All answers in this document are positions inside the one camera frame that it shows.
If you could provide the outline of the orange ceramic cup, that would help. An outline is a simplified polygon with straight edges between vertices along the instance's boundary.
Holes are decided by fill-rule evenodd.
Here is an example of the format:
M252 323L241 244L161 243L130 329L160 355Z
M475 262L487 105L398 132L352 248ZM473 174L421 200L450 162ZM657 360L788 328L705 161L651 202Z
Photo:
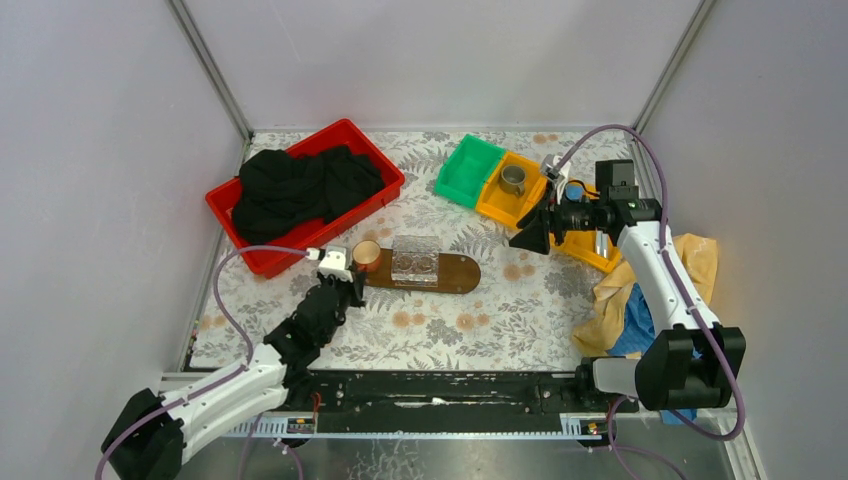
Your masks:
M352 249L353 263L360 272L374 272L381 263L382 249L374 240L363 240Z

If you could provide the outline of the grey metal cup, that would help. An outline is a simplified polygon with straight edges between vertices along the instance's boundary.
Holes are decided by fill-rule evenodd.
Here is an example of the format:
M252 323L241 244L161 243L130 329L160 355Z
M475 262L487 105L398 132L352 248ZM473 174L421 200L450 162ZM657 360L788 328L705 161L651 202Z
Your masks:
M521 197L525 193L526 171L519 165L505 165L499 173L498 186L507 193Z

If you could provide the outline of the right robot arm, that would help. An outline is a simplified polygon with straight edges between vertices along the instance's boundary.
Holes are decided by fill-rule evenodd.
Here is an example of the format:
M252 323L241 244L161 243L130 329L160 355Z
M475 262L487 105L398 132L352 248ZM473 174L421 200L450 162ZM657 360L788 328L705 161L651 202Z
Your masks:
M596 166L597 194L560 199L553 185L517 223L513 248L546 255L570 231L600 231L632 268L652 316L655 339L638 359L595 357L578 369L575 402L597 412L613 394L635 398L649 410L721 408L739 402L736 382L746 349L737 327L724 327L710 310L661 220L663 208L642 198L630 160Z

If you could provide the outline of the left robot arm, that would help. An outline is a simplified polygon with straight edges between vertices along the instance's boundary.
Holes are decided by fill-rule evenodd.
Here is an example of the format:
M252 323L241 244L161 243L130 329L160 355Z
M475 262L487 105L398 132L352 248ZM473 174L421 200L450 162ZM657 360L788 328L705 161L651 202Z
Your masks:
M366 275L345 281L321 275L293 314L247 359L185 387L134 394L101 446L97 478L111 467L121 479L173 479L199 451L251 417L309 401L308 367L346 320L362 307Z

